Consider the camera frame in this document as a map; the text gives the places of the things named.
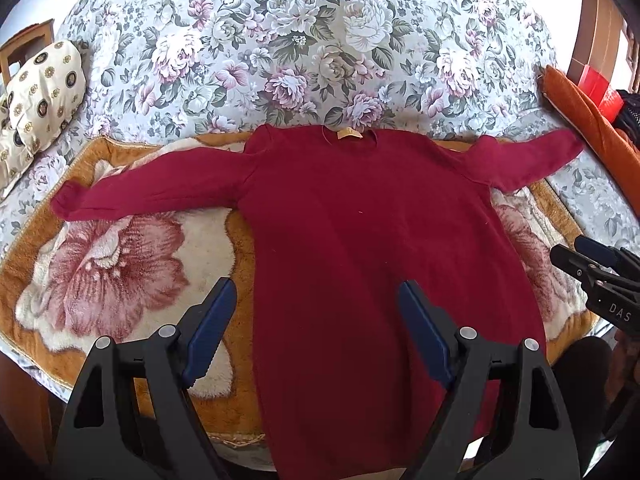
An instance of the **floral bedspread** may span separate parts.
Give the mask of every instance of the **floral bedspread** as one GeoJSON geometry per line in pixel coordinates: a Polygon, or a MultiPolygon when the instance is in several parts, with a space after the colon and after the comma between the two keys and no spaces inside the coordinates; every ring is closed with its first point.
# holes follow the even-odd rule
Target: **floral bedspread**
{"type": "MultiPolygon", "coordinates": [[[[165,144],[270,122],[520,140],[559,124],[535,109],[555,52],[525,0],[80,0],[58,38],[82,54],[86,97],[0,205],[0,258],[97,136],[165,144]]],[[[550,183],[588,234],[640,248],[590,153],[550,183]]]]}

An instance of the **red object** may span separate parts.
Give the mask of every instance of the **red object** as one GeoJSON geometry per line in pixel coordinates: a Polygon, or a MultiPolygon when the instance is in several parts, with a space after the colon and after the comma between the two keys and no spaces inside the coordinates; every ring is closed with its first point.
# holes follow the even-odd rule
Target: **red object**
{"type": "Polygon", "coordinates": [[[625,102],[620,97],[620,94],[611,88],[609,81],[604,79],[600,72],[597,72],[589,65],[585,65],[580,76],[578,88],[587,94],[587,97],[594,102],[602,116],[609,123],[613,123],[616,120],[625,102]]]}
{"type": "Polygon", "coordinates": [[[398,313],[403,280],[459,326],[545,351],[490,186],[519,189],[581,150],[569,130],[457,153],[409,132],[261,126],[244,153],[167,153],[90,189],[65,182],[51,206],[66,220],[237,207],[255,237],[254,374],[274,464],[284,480],[334,480],[407,466],[442,402],[398,313]]]}

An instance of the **orange fleece blanket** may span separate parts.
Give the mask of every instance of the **orange fleece blanket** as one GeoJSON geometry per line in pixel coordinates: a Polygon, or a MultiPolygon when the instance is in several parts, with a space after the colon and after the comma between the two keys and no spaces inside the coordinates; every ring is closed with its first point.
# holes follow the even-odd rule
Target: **orange fleece blanket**
{"type": "Polygon", "coordinates": [[[607,121],[598,107],[567,77],[552,66],[543,76],[543,91],[565,119],[598,155],[636,216],[640,217],[640,153],[622,130],[607,121]]]}

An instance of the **yellow tag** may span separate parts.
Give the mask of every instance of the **yellow tag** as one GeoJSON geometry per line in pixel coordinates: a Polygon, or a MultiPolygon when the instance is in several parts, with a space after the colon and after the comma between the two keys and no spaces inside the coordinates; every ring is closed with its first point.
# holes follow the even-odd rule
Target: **yellow tag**
{"type": "Polygon", "coordinates": [[[357,132],[353,128],[344,128],[338,132],[338,139],[341,139],[343,137],[348,137],[348,136],[358,137],[359,139],[363,138],[362,134],[360,132],[357,132]]]}

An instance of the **sweater sleeve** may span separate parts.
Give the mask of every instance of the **sweater sleeve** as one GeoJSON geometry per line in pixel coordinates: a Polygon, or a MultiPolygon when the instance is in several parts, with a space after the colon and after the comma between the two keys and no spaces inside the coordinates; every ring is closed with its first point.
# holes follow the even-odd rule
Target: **sweater sleeve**
{"type": "Polygon", "coordinates": [[[481,136],[457,157],[460,171],[480,184],[512,192],[555,173],[580,154],[584,143],[571,130],[556,130],[527,142],[481,136]]]}
{"type": "Polygon", "coordinates": [[[170,152],[86,188],[65,182],[51,199],[67,221],[115,220],[133,214],[233,207],[259,155],[202,147],[170,152]]]}

